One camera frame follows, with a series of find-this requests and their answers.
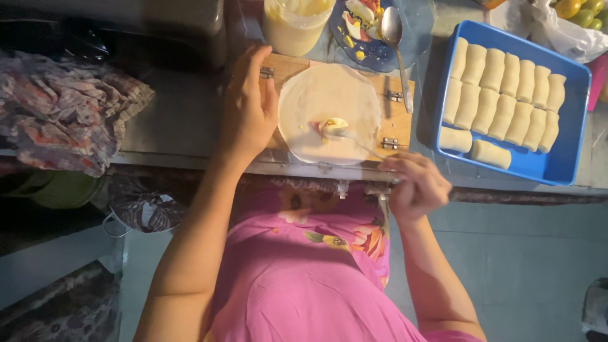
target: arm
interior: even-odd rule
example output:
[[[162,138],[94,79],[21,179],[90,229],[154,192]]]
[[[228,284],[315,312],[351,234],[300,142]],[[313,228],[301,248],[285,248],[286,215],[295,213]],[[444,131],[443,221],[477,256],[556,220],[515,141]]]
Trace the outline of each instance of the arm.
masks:
[[[261,62],[271,51],[269,46],[250,48],[235,65],[226,91],[220,148],[156,268],[136,341],[199,341],[209,330],[237,182],[277,126],[274,81],[268,81],[264,106],[258,85]]]
[[[390,196],[406,265],[418,327],[422,333],[458,330],[486,341],[475,308],[435,239],[426,214],[447,204],[452,186],[433,163],[399,153],[380,168],[395,170],[402,181]]]

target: woman's left hand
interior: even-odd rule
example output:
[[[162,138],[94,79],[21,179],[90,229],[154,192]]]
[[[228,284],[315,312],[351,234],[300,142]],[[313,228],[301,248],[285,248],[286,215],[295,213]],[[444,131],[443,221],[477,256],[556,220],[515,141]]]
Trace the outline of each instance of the woman's left hand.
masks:
[[[246,168],[266,148],[278,122],[278,94],[274,80],[260,91],[260,65],[270,46],[250,47],[236,62],[226,89],[218,152]]]

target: blue plate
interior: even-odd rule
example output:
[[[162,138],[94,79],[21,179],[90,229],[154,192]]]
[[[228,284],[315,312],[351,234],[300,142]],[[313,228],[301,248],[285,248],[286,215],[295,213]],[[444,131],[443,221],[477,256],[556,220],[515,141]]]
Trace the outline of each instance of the blue plate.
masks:
[[[564,84],[565,100],[558,113],[559,134],[549,153],[541,153],[540,151],[531,152],[525,147],[518,147],[510,142],[498,141],[471,131],[473,140],[482,139],[511,152],[511,165],[509,169],[503,170],[471,160],[471,152],[462,153],[439,148],[441,126],[456,128],[443,122],[442,118],[447,81],[452,69],[454,50],[456,50],[455,42],[458,37],[463,37],[471,44],[479,44],[486,48],[493,47],[504,52],[509,52],[518,56],[520,60],[531,60],[536,65],[542,65],[551,69],[551,72],[554,74],[566,76]],[[591,72],[586,66],[496,27],[465,20],[456,26],[448,42],[434,117],[435,138],[433,139],[433,148],[441,155],[509,175],[537,181],[538,183],[571,185],[576,179],[576,169],[578,167],[578,157],[585,129],[590,87]]]
[[[399,11],[399,16],[403,22],[403,36],[399,44],[399,51],[403,58],[404,67],[409,68],[414,64],[417,56],[424,53],[430,46],[430,31],[433,28],[434,19],[428,0],[380,0],[380,6],[384,9],[393,6]],[[331,33],[336,38],[338,45],[359,65],[378,72],[391,72],[398,69],[399,63],[395,50],[381,40],[364,43],[353,39],[353,42],[356,43],[354,47],[348,47],[344,43],[344,36],[348,34],[348,29],[344,23],[342,13],[346,10],[348,9],[345,0],[337,0],[329,19]],[[357,51],[363,51],[365,54],[362,61],[354,56]]]

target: mayonnaise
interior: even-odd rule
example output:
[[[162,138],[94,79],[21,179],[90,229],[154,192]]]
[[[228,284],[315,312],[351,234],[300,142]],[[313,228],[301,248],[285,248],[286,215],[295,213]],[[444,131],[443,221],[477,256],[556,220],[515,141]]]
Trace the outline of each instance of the mayonnaise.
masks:
[[[283,55],[299,57],[317,43],[336,0],[264,0],[263,33]]]

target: hand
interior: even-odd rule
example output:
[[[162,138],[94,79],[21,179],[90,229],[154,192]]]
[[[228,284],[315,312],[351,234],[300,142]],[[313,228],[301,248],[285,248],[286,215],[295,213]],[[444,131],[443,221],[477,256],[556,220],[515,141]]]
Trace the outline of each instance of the hand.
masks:
[[[394,170],[401,182],[391,191],[389,207],[399,223],[413,223],[448,203],[452,185],[429,158],[397,153],[385,159],[380,170]]]
[[[260,153],[278,121],[278,94],[274,80],[260,92],[260,65],[272,52],[270,46],[250,47],[237,60],[226,89],[224,117],[218,151],[221,158],[237,161],[243,170]]]

